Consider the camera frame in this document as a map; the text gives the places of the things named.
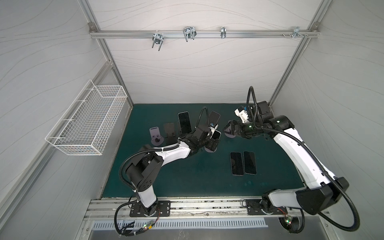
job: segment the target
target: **metal slotted vent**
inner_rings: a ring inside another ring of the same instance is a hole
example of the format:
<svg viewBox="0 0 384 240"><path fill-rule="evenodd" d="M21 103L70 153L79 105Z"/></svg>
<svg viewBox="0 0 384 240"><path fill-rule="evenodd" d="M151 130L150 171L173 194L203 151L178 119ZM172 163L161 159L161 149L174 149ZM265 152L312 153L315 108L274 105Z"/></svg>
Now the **metal slotted vent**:
<svg viewBox="0 0 384 240"><path fill-rule="evenodd" d="M139 229L149 222L148 219L140 219L135 222L135 229ZM118 221L119 228L131 223L132 220ZM191 218L191 219L159 219L152 229L192 229L192 228L257 228L268 227L263 217L252 218ZM93 224L93 230L114 230L112 220L97 220Z"/></svg>

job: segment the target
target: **red wire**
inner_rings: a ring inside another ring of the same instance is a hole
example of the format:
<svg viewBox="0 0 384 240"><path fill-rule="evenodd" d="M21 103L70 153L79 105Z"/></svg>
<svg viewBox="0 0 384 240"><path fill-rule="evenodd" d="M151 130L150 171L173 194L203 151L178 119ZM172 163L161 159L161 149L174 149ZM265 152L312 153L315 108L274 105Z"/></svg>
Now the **red wire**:
<svg viewBox="0 0 384 240"><path fill-rule="evenodd" d="M282 213L284 213L284 215L288 215L288 214L285 213L283 210L281 210L279 207L278 207L277 209L280 210Z"/></svg>
<svg viewBox="0 0 384 240"><path fill-rule="evenodd" d="M159 220L159 217L160 217L160 209L157 209L157 210L159 211L159 216L157 217L156 221L153 224L155 224Z"/></svg>

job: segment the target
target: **metal clamp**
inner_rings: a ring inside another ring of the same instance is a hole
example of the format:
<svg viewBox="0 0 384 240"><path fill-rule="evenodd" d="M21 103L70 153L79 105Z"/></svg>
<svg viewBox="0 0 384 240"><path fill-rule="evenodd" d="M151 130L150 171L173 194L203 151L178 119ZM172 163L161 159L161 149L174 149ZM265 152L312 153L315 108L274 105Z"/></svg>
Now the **metal clamp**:
<svg viewBox="0 0 384 240"><path fill-rule="evenodd" d="M320 25L320 22L314 22L312 27L311 27L311 31L318 31L319 25Z"/></svg>
<svg viewBox="0 0 384 240"><path fill-rule="evenodd" d="M300 31L300 28L299 27L296 27L294 30L293 30L293 33L292 34L289 34L291 36L291 38L295 38L295 37L302 37L304 38L305 36L300 34L299 33Z"/></svg>
<svg viewBox="0 0 384 240"><path fill-rule="evenodd" d="M94 24L94 23L88 23L88 27L89 27L90 33L95 33L97 31L96 24Z"/></svg>
<svg viewBox="0 0 384 240"><path fill-rule="evenodd" d="M227 37L227 28L226 27L221 27L221 38L226 38Z"/></svg>
<svg viewBox="0 0 384 240"><path fill-rule="evenodd" d="M164 41L164 38L161 34L159 33L155 33L153 36L152 36L152 40L153 40L153 43L152 43L152 48L153 46L156 44L160 44L159 45L159 50L160 51L160 48L161 48L161 45L163 44L163 41Z"/></svg>
<svg viewBox="0 0 384 240"><path fill-rule="evenodd" d="M195 39L195 36L196 36L196 28L193 27L193 26L188 26L186 27L185 29L183 29L183 33L184 33L184 37L185 37L185 40L188 41L188 36L191 38L191 39Z"/></svg>

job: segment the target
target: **metal base plate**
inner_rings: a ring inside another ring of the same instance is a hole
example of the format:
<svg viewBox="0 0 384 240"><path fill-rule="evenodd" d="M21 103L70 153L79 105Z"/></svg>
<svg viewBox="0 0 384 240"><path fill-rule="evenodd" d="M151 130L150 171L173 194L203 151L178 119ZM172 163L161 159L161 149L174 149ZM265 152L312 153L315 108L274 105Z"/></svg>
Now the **metal base plate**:
<svg viewBox="0 0 384 240"><path fill-rule="evenodd" d="M159 201L157 208L160 209L160 217L169 217L170 214L170 201ZM132 204L131 212L129 213L130 217L148 217L144 215L144 209L140 202L135 202Z"/></svg>
<svg viewBox="0 0 384 240"><path fill-rule="evenodd" d="M261 199L246 199L243 202L245 206L247 206L247 214L248 215L281 215L283 214L280 210L276 208L276 210L272 214L266 214L262 210L262 205L259 203ZM285 207L280 207L281 210L287 212Z"/></svg>

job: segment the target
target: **black cable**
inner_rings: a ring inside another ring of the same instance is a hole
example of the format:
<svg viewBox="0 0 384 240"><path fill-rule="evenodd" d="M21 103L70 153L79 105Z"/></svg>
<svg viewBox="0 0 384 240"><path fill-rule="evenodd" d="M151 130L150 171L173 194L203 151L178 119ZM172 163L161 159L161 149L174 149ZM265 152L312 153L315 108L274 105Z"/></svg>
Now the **black cable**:
<svg viewBox="0 0 384 240"><path fill-rule="evenodd" d="M252 98L253 98L253 104L255 105L255 109L254 109L255 113L253 116L253 122L255 122L257 119L258 105L257 105L256 97L255 97L255 92L253 91L253 87L251 86L250 88L252 88L251 93L252 93Z"/></svg>
<svg viewBox="0 0 384 240"><path fill-rule="evenodd" d="M200 122L200 118L201 118L201 115L203 114L203 111L205 110L206 114L207 114L207 122L208 122L208 127L211 127L209 125L209 115L208 115L208 108L207 107L203 107L200 111L200 115L199 115L199 118L197 119L197 122L196 122L196 125L195 125L195 129L197 128L197 126L199 125L199 122Z"/></svg>
<svg viewBox="0 0 384 240"><path fill-rule="evenodd" d="M248 118L251 119L251 122L253 122L253 118L252 118L251 110L249 109L249 98L251 97L251 92L252 91L253 91L253 87L250 86L249 89L248 89L247 103L245 105L245 107L247 108Z"/></svg>
<svg viewBox="0 0 384 240"><path fill-rule="evenodd" d="M133 195L129 198L128 202L131 201L132 197L133 197ZM132 208L132 206L129 206L129 205L128 205L128 207L129 207L130 209Z"/></svg>
<svg viewBox="0 0 384 240"><path fill-rule="evenodd" d="M140 151L140 152L137 152L135 154L133 154L132 156L130 156L129 158L127 158L120 166L119 168L119 178L120 180L127 184L130 188L132 188L133 191L136 190L135 186L133 184L131 184L130 182L128 182L122 175L122 171L124 169L124 166L127 164L127 162L129 162L133 157L137 156L137 155L140 155L142 153L149 153L149 152L161 152L161 151L169 151L169 150L173 150L173 149L176 149L178 148L179 145L176 145L176 146L173 146L173 147L169 147L169 148L152 148L152 149L147 149L147 150L143 150L143 151Z"/></svg>
<svg viewBox="0 0 384 240"><path fill-rule="evenodd" d="M197 126L199 125L200 118L201 118L201 116L202 116L202 114L203 114L204 109L205 109L205 111L206 111L206 113L207 113L208 127L210 127L210 125L209 125L209 116L208 116L208 108L207 108L207 107L203 107L203 108L201 109L201 111L200 111L199 118L197 119L195 128L194 128L193 131L192 131L191 133L189 133L189 134L193 134L193 133L196 131L196 128L197 128Z"/></svg>
<svg viewBox="0 0 384 240"><path fill-rule="evenodd" d="M126 229L127 228L133 228L135 226L135 222L131 222L129 224L127 224L125 227L123 227L122 229L120 229L121 233L125 233Z"/></svg>
<svg viewBox="0 0 384 240"><path fill-rule="evenodd" d="M249 89L250 89L249 91L253 92L253 88L252 87L249 87ZM333 221L332 219L330 219L329 217L327 217L326 215L324 215L321 212L319 212L319 215L322 216L325 220L329 221L335 227L337 227L339 229L342 229L344 231L354 232L357 229L359 229L359 227L360 227L360 217L359 217L359 213L358 213L355 205L353 204L352 200L345 193L345 191L341 188L341 186L329 175L328 171L324 168L323 164L319 161L319 159L316 157L316 155L313 154L313 152L308 148L308 146L304 142L301 142L295 136L293 136L293 135L291 135L289 133L286 133L284 131L280 131L280 130L276 130L276 129L272 129L272 128L266 128L266 127L263 127L263 126L262 127L256 126L256 117L253 119L253 125L257 129L263 129L265 131L280 133L280 134L282 134L284 136L287 136L287 137L295 140L302 148L304 148L304 150L311 156L311 158L314 160L314 162L320 168L320 170L323 172L323 174L329 179L329 181L335 186L335 188L337 188L337 190L341 193L341 195L347 201L349 207L351 208L352 214L353 214L353 225L350 226L350 227L346 227L346 226L338 224L337 222Z"/></svg>
<svg viewBox="0 0 384 240"><path fill-rule="evenodd" d="M289 231L290 233L301 233L302 230L304 229L304 225L305 225L304 212L303 212L302 209L300 209L300 212L301 212L301 218L302 218L303 222L301 223L301 226L300 226L300 228L298 230L296 230L296 231L290 230Z"/></svg>
<svg viewBox="0 0 384 240"><path fill-rule="evenodd" d="M116 232L117 232L119 235L128 236L128 235L125 234L125 230L124 230L124 233L123 233L123 232L121 232L121 230L120 230L119 227L118 227L118 222L117 222L118 212L119 212L119 210L120 210L122 207L124 207L124 206L126 206L126 205L129 205L129 204L132 204L132 203L135 203L135 202L136 202L136 201L131 201L131 202L126 202L126 203L124 203L124 204L121 204L121 205L116 209L116 211L115 211L115 216L114 216L113 220L114 220L114 224L115 224L115 230L116 230Z"/></svg>

